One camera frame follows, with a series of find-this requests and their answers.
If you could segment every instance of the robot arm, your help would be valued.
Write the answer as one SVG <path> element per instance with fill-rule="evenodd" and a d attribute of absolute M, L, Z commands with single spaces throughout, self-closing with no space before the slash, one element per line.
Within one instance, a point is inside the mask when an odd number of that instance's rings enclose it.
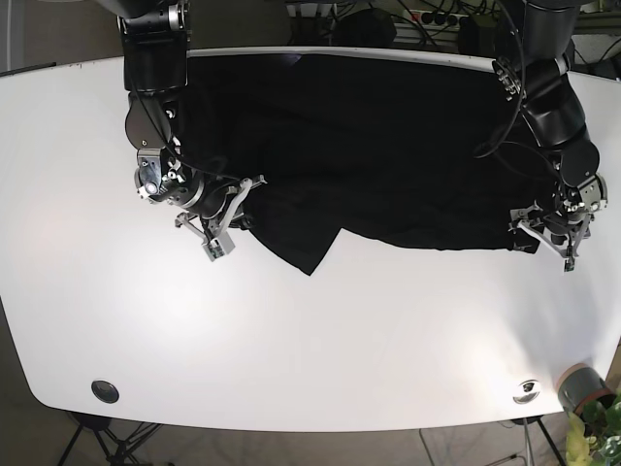
<path fill-rule="evenodd" d="M 583 3 L 586 1 L 507 3 L 507 12 L 521 36 L 524 62 L 515 48 L 509 47 L 499 47 L 494 62 L 507 98 L 523 92 L 520 115 L 534 136 L 536 150 L 558 178 L 551 200 L 511 213 L 511 228 L 525 231 L 558 252 L 566 260 L 566 271 L 573 269 L 577 248 L 590 235 L 595 212 L 607 203 L 605 181 L 598 174 L 600 154 L 589 138 L 584 111 L 567 76 L 565 52 Z"/>
<path fill-rule="evenodd" d="M 178 137 L 187 84 L 187 0 L 98 0 L 118 16 L 129 93 L 125 132 L 138 151 L 136 187 L 150 203 L 184 209 L 175 221 L 203 240 L 211 260 L 234 248 L 227 229 L 249 227 L 243 201 L 264 183 L 237 180 L 190 163 Z M 198 218 L 203 229 L 192 220 Z"/>

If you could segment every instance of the flower pot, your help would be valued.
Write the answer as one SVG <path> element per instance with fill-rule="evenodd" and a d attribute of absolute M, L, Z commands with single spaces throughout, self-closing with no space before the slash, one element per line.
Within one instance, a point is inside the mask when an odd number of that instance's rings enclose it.
<path fill-rule="evenodd" d="M 563 409 L 578 416 L 582 415 L 584 405 L 590 401 L 599 400 L 609 408 L 615 399 L 614 391 L 586 364 L 576 364 L 568 369 L 555 388 Z"/>

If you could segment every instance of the black garment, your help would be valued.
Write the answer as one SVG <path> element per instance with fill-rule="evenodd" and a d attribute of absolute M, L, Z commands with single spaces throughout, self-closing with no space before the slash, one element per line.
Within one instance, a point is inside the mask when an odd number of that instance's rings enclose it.
<path fill-rule="evenodd" d="M 509 210 L 551 192 L 473 158 L 514 105 L 489 73 L 255 55 L 192 59 L 189 79 L 189 155 L 225 154 L 228 173 L 266 176 L 245 201 L 252 234 L 308 275 L 341 228 L 402 248 L 511 250 Z M 541 176 L 532 154 L 506 155 Z"/>

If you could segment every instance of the green leaf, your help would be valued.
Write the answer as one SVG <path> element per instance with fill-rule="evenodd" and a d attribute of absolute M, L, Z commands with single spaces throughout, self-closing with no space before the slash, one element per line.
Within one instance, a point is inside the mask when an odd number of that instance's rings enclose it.
<path fill-rule="evenodd" d="M 568 417 L 570 418 L 570 432 L 575 432 L 584 436 L 585 426 L 582 419 L 574 413 L 569 413 Z"/>
<path fill-rule="evenodd" d="M 607 438 L 604 446 L 600 449 L 600 455 L 604 458 L 621 458 L 621 437 L 615 435 Z"/>
<path fill-rule="evenodd" d="M 605 420 L 608 427 L 614 432 L 621 433 L 621 403 L 617 403 L 608 408 L 605 412 Z"/>
<path fill-rule="evenodd" d="M 591 466 L 606 466 L 605 458 L 593 458 L 593 461 L 591 462 Z"/>
<path fill-rule="evenodd" d="M 589 401 L 586 405 L 584 405 L 584 409 L 582 410 L 582 417 L 584 417 L 584 420 L 587 424 L 595 424 L 600 420 L 604 420 L 604 405 L 597 400 Z"/>

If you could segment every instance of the cable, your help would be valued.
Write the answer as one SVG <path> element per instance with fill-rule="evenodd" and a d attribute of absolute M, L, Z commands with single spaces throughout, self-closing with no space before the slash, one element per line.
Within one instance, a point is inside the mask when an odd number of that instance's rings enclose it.
<path fill-rule="evenodd" d="M 134 82 L 134 76 L 132 74 L 132 70 L 131 67 L 129 66 L 129 64 L 127 64 L 126 66 L 127 69 L 127 77 L 129 78 L 129 83 L 130 86 L 132 88 L 132 92 L 134 94 L 136 94 L 136 98 L 138 99 L 138 102 L 140 103 L 141 107 L 143 108 L 143 110 L 145 111 L 145 114 L 148 117 L 148 120 L 150 121 L 151 125 L 153 126 L 153 129 L 155 130 L 155 133 L 157 134 L 157 136 L 159 137 L 160 141 L 162 142 L 162 144 L 164 145 L 164 147 L 166 148 L 166 150 L 175 158 L 178 159 L 181 163 L 183 163 L 184 165 L 187 165 L 188 167 L 198 171 L 198 172 L 202 172 L 205 173 L 207 175 L 211 175 L 213 177 L 221 177 L 221 178 L 226 178 L 229 180 L 235 180 L 238 181 L 238 178 L 235 177 L 231 177 L 229 175 L 224 175 L 224 174 L 217 174 L 217 173 L 212 173 L 209 172 L 207 170 L 204 170 L 202 168 L 198 168 L 195 166 L 190 165 L 189 163 L 187 163 L 187 161 L 185 160 L 184 157 L 181 157 L 177 151 L 175 149 L 173 149 L 170 145 L 170 143 L 168 141 L 166 141 L 166 138 L 164 138 L 164 135 L 160 132 L 159 127 L 157 126 L 157 124 L 155 124 L 155 121 L 153 120 L 153 117 L 151 116 L 151 114 L 148 112 L 147 110 L 147 106 L 145 105 L 145 102 L 143 101 L 143 97 L 140 95 L 140 92 L 138 92 L 136 84 Z"/>
<path fill-rule="evenodd" d="M 586 60 L 584 59 L 584 57 L 582 56 L 582 53 L 580 53 L 580 50 L 578 50 L 578 49 L 576 49 L 576 48 L 574 48 L 574 50 L 575 50 L 575 52 L 577 53 L 577 55 L 580 57 L 580 59 L 582 60 L 582 63 L 584 63 L 585 65 L 587 65 L 587 66 L 588 66 L 588 65 L 589 65 L 589 62 L 588 62 L 588 61 L 586 61 Z"/>
<path fill-rule="evenodd" d="M 411 25 L 414 29 L 416 29 L 416 31 L 418 31 L 418 33 L 420 34 L 420 41 L 418 42 L 418 46 L 420 46 L 421 48 L 424 48 L 427 45 L 427 35 L 425 34 L 425 30 L 422 26 L 416 24 L 414 21 L 410 21 L 406 17 L 400 17 L 399 15 L 394 15 L 392 13 L 390 13 L 389 15 L 405 21 L 406 23 Z"/>
<path fill-rule="evenodd" d="M 545 440 L 547 440 L 547 443 L 550 445 L 550 448 L 552 449 L 554 456 L 556 456 L 556 459 L 558 460 L 559 464 L 561 466 L 567 466 L 567 463 L 565 462 L 563 455 L 559 452 L 559 449 L 556 448 L 556 445 L 554 445 L 554 441 L 552 440 L 552 437 L 550 437 L 550 434 L 545 428 L 545 425 L 543 424 L 543 422 L 541 421 L 541 418 L 537 419 L 537 424 L 539 426 L 539 429 L 541 429 L 541 432 L 543 433 L 543 437 L 545 437 Z"/>
<path fill-rule="evenodd" d="M 608 55 L 608 53 L 614 48 L 614 46 L 616 46 L 617 44 L 619 44 L 619 42 L 621 42 L 621 37 L 617 38 L 616 41 L 614 41 L 612 44 L 610 44 L 610 47 L 608 47 L 604 53 L 602 53 L 602 56 L 600 57 L 599 60 L 597 61 L 586 61 L 584 59 L 584 57 L 582 56 L 582 53 L 580 53 L 580 50 L 578 50 L 577 48 L 575 49 L 575 52 L 577 53 L 577 55 L 580 57 L 580 59 L 582 60 L 582 62 L 586 65 L 586 66 L 591 66 L 591 65 L 598 65 L 600 63 L 602 63 L 604 60 L 606 60 L 606 55 Z"/>
<path fill-rule="evenodd" d="M 535 148 L 531 148 L 530 146 L 527 146 L 525 144 L 522 143 L 517 143 L 515 141 L 504 141 L 503 145 L 515 145 L 515 146 L 519 146 L 520 148 L 524 148 L 526 150 L 529 150 L 532 153 L 535 153 L 536 155 L 538 155 L 539 157 L 541 157 L 541 159 L 543 159 L 543 161 L 545 162 L 545 166 L 546 169 L 548 171 L 553 171 L 553 173 L 550 173 L 550 175 L 552 175 L 554 178 L 558 178 L 560 179 L 560 175 L 558 173 L 556 173 L 556 171 L 550 166 L 549 162 L 547 161 L 547 159 L 545 158 L 545 156 L 540 153 L 538 150 L 536 150 Z M 529 175 L 526 174 L 524 172 L 522 172 L 521 170 L 518 170 L 517 168 L 513 167 L 510 163 L 508 163 L 500 154 L 500 152 L 497 150 L 496 152 L 494 152 L 494 156 L 496 157 L 496 159 L 506 168 L 508 169 L 511 173 L 514 173 L 515 175 L 518 175 L 522 178 L 528 178 L 530 180 L 534 180 L 536 182 L 548 182 L 550 179 L 549 177 L 538 177 L 536 175 Z"/>
<path fill-rule="evenodd" d="M 619 42 L 621 42 L 621 37 L 619 37 L 616 41 L 614 41 L 612 44 L 610 44 L 610 47 L 608 47 L 604 53 L 602 53 L 602 58 L 600 58 L 597 63 L 602 63 L 605 60 L 605 56 L 608 55 L 608 52 L 612 50 L 612 48 L 614 46 L 616 46 Z"/>
<path fill-rule="evenodd" d="M 403 0 L 397 0 L 397 3 L 399 3 L 399 5 L 401 5 L 407 12 L 409 12 L 409 8 L 403 2 Z M 411 17 L 411 20 L 416 22 L 416 24 L 418 24 L 418 26 L 422 29 L 423 34 L 427 36 L 427 39 L 429 39 L 429 42 L 432 43 L 432 45 L 436 48 L 436 50 L 440 50 L 440 47 L 438 47 L 438 44 L 436 43 L 436 41 L 434 41 L 434 38 L 429 35 L 429 33 L 427 32 L 427 29 L 425 29 L 425 27 L 421 24 L 421 22 L 418 20 L 418 18 L 416 16 L 412 15 L 412 14 L 410 14 L 410 17 Z"/>
<path fill-rule="evenodd" d="M 427 447 L 427 442 L 425 442 L 425 438 L 423 437 L 423 429 L 418 429 L 418 437 L 420 437 L 420 441 L 423 443 L 423 447 L 425 448 L 425 452 L 427 453 L 427 457 L 429 458 L 429 464 L 431 464 L 431 466 L 436 466 L 434 458 L 429 452 L 429 447 Z"/>
<path fill-rule="evenodd" d="M 439 31 L 436 31 L 434 34 L 432 34 L 431 37 L 436 37 L 438 34 L 441 34 L 442 32 L 444 32 L 449 27 L 453 27 L 453 26 L 451 24 L 448 24 L 447 26 L 443 27 Z"/>
<path fill-rule="evenodd" d="M 483 154 L 475 155 L 474 158 L 485 158 L 491 155 L 492 153 L 496 152 L 496 150 L 498 150 L 501 144 L 507 139 L 508 133 L 510 133 L 511 129 L 513 128 L 513 125 L 517 121 L 517 117 L 520 115 L 520 111 L 522 110 L 522 101 L 524 100 L 524 93 L 525 93 L 525 86 L 526 86 L 526 60 L 524 59 L 524 48 L 522 47 L 522 41 L 520 40 L 519 32 L 517 30 L 517 27 L 515 27 L 515 23 L 513 22 L 513 19 L 511 18 L 511 15 L 509 14 L 503 2 L 498 0 L 496 3 L 501 8 L 501 10 L 503 11 L 503 14 L 507 18 L 508 25 L 511 29 L 511 34 L 513 34 L 513 38 L 515 39 L 515 45 L 517 45 L 517 49 L 520 55 L 520 68 L 522 68 L 522 73 L 521 73 L 522 77 L 521 77 L 519 96 L 515 104 L 515 109 L 513 110 L 513 115 L 511 116 L 511 120 L 509 121 L 507 127 L 505 128 L 505 131 L 503 131 L 502 136 L 498 139 L 496 144 L 492 146 L 491 149 L 484 152 Z"/>

